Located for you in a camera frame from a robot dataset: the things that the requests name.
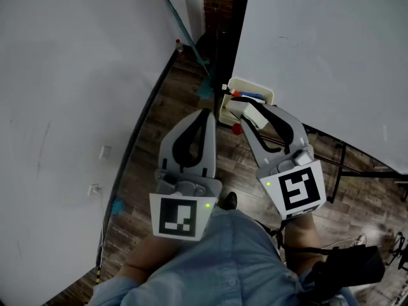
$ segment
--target electrical outlet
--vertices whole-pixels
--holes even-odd
[[[112,150],[112,146],[102,146],[101,153],[99,154],[99,159],[107,160],[110,155],[110,150]]]
[[[98,193],[101,192],[101,190],[102,188],[99,186],[99,184],[90,185],[88,188],[88,196],[91,197],[97,195]]]

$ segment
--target blue denim shirt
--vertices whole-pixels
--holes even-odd
[[[299,305],[302,281],[258,223],[216,207],[199,242],[185,242],[140,286],[123,277],[96,286],[90,305]],[[336,305],[358,304],[348,290],[342,295]]]

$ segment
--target red bottle cap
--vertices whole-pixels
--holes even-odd
[[[236,135],[241,135],[242,134],[242,127],[240,124],[234,124],[232,126],[232,132]]]

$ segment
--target black shoe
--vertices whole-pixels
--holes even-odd
[[[236,210],[237,204],[237,194],[235,194],[233,191],[230,192],[225,198],[222,198],[218,201],[218,206],[225,211]]]

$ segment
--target shirt sleeve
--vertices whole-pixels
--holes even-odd
[[[310,291],[311,289],[313,289],[315,287],[314,282],[309,283],[309,284],[305,284],[305,279],[307,277],[307,275],[311,273],[311,270],[303,273],[300,277],[300,283],[303,286],[304,290],[306,291]],[[359,306],[359,303],[357,302],[357,299],[353,296],[352,292],[350,291],[349,288],[342,288],[340,289],[339,293],[337,295],[342,296],[346,302],[348,303],[349,306]]]
[[[92,306],[116,306],[129,291],[137,288],[138,284],[125,277],[114,277],[94,287],[94,295],[89,301]]]

